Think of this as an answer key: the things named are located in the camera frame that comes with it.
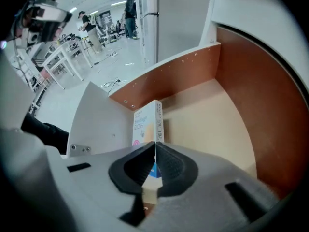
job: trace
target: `white floor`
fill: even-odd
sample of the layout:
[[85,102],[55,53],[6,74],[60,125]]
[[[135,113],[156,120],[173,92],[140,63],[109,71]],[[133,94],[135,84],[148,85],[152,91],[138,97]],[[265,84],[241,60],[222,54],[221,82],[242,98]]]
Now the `white floor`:
[[[105,59],[113,51],[118,52],[118,55]],[[93,63],[105,60],[89,68],[82,55],[74,58],[73,62],[84,80],[81,81],[76,75],[72,77],[69,73],[59,75],[59,82],[65,90],[53,82],[41,99],[41,107],[36,112],[38,120],[70,132],[77,106],[90,81],[108,92],[112,86],[104,88],[106,82],[115,78],[127,82],[145,69],[139,40],[122,37],[117,42],[106,45],[101,54],[94,56],[91,50],[89,53]]]

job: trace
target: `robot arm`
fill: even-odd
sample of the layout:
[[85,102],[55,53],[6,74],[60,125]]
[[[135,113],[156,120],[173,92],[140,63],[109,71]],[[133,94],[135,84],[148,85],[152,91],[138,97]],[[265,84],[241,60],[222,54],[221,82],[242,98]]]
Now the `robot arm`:
[[28,0],[15,16],[7,41],[21,38],[19,48],[55,40],[72,14],[57,8],[56,0]]

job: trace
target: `box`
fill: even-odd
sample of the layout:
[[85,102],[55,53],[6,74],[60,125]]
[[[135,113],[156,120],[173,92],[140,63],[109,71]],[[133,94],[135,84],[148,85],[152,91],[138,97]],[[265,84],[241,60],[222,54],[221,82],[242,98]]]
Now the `box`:
[[[157,100],[134,113],[132,145],[151,141],[164,142],[162,103]],[[155,178],[161,176],[156,163],[149,175]]]
[[157,201],[158,201],[157,192],[158,192],[158,189],[162,186],[163,186],[162,178],[154,178],[148,175],[142,186],[143,202],[157,204]]

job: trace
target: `white panel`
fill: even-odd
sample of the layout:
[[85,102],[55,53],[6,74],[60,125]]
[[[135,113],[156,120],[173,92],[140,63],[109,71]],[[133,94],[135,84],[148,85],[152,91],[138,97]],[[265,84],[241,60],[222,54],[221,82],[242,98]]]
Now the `white panel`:
[[201,36],[201,40],[199,42],[199,46],[204,46],[211,42],[217,41],[217,26],[211,20],[213,6],[214,6],[214,0],[210,0],[209,5],[208,5],[206,20],[205,20],[205,25],[204,25],[203,33]]
[[137,16],[135,23],[136,23],[136,26],[138,26],[137,33],[138,33],[138,37],[140,38],[140,40],[139,40],[139,42],[140,42],[140,52],[141,52],[141,55],[143,56],[143,60],[145,62],[144,24],[141,21],[142,17],[143,17],[142,1],[141,0],[135,0],[135,5],[136,5],[136,16]]
[[65,165],[65,160],[60,158],[59,152],[49,146],[46,146],[46,149],[55,185],[72,213],[77,231],[140,232],[103,209],[76,184]]
[[279,0],[215,0],[212,21],[242,30],[270,46],[309,88],[306,38]]
[[[155,0],[141,0],[142,14],[157,12]],[[155,15],[148,15],[143,18],[143,35],[144,35],[144,51],[146,66],[152,66],[156,61],[156,38],[155,30],[157,29],[157,18]]]
[[0,128],[20,128],[34,99],[34,93],[0,53]]
[[70,145],[91,147],[91,154],[131,146],[134,113],[90,82],[81,98],[69,134]]
[[199,45],[209,0],[159,0],[159,61]]

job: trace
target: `cable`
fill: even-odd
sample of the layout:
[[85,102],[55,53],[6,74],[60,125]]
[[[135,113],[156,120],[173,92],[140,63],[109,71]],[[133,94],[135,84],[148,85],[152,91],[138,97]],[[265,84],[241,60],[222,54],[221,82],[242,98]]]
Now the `cable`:
[[110,85],[112,85],[113,82],[117,82],[118,80],[120,80],[118,77],[115,78],[114,80],[112,80],[111,82],[107,82],[103,85],[104,88],[109,87]]
[[106,69],[106,68],[110,67],[110,66],[113,65],[115,62],[111,63],[110,65],[108,65],[108,66],[106,66],[106,67],[104,67],[104,68]]
[[115,53],[116,51],[118,51],[118,50],[120,50],[120,49],[122,49],[122,48],[121,48],[121,47],[118,47],[118,49],[116,49],[116,50],[113,51],[112,53],[106,54],[107,57],[106,57],[105,59],[102,59],[102,60],[100,60],[100,61],[98,61],[98,62],[95,62],[94,65],[97,65],[97,64],[101,63],[102,61],[108,59],[113,53]]
[[120,82],[120,80],[118,79],[117,81],[115,81],[114,84],[112,85],[112,88],[114,87],[115,83],[117,83],[117,82]]

